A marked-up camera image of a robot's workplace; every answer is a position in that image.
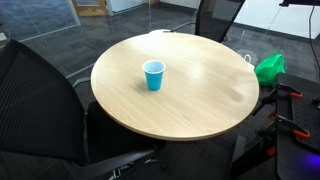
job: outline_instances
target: chair seat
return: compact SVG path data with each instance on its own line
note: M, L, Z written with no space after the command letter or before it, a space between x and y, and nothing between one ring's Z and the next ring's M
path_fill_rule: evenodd
M91 163L142 148L162 148L165 144L163 140L140 135L119 125L96 101L88 107L87 134Z

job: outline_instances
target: electrical cable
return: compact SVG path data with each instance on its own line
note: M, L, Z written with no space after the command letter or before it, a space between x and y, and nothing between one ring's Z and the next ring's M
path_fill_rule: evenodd
M263 37L262 37L262 39L267 35L267 33L269 32L269 30L270 30L270 28L271 28L271 26L272 26L272 24L273 24L273 22L274 22L274 20L278 17L278 14L279 14L279 12L280 12L280 10L281 10L281 6L279 7L279 9L278 9L278 11L277 11L277 13L276 13L276 15L274 16L274 18L272 19L272 21L271 21L271 23L270 23L270 25L269 25L269 27L268 27L268 29L267 29L267 31L264 33L264 35L263 35Z
M312 45L312 39L311 39L311 17L312 17L314 8L316 7L316 3L317 3L317 0L314 0L313 7L312 7L312 10L311 10L311 13L310 13L310 16L309 16L309 42L310 42L310 46L311 46L315 61L316 61L317 66L318 66L318 75L319 75L319 81L320 81L320 65L319 65L319 61L318 61L318 58L317 58L317 54L314 51L314 48L313 48L313 45Z

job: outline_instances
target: chair armrest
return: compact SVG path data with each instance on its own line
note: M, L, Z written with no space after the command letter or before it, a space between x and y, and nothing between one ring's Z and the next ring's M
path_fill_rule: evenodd
M79 84L90 81L90 77L83 77L78 80L72 85L73 89L75 89Z
M143 157L151 156L155 153L154 150L144 150L131 152L124 155L116 156L95 164L80 167L74 162L64 161L64 165L69 170L70 174L75 179L92 179L114 169L137 161Z
M184 24L181 24L180 26L177 26L177 27L173 28L172 30L170 30L170 32L174 32L174 31L176 31L176 30L178 30L178 29L180 29L180 28L182 28L182 27L184 27L186 25L190 25L190 24L196 24L196 23L195 22L186 22Z

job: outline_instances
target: wall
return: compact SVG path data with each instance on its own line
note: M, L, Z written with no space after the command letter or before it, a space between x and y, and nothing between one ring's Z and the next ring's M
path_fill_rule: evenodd
M309 37L309 16L312 6L289 5L280 7L282 0L246 0L235 22L286 34ZM320 33L320 7L316 6L312 15L311 37Z
M160 2L198 9L200 0L160 0Z

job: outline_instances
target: cup rim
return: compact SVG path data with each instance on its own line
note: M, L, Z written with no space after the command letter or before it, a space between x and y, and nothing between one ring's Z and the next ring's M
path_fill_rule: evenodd
M163 72L163 71L166 69L166 64L165 64L163 61L160 61L160 60L149 60L149 61L146 61L146 62L144 62L144 63L142 64L142 70L143 70L144 72L146 72L146 71L144 70L144 66L145 66L147 63L150 63L150 62L159 62L159 63L163 64L163 69L162 69L161 71L157 71L157 72L148 72L149 74L159 74L159 73Z

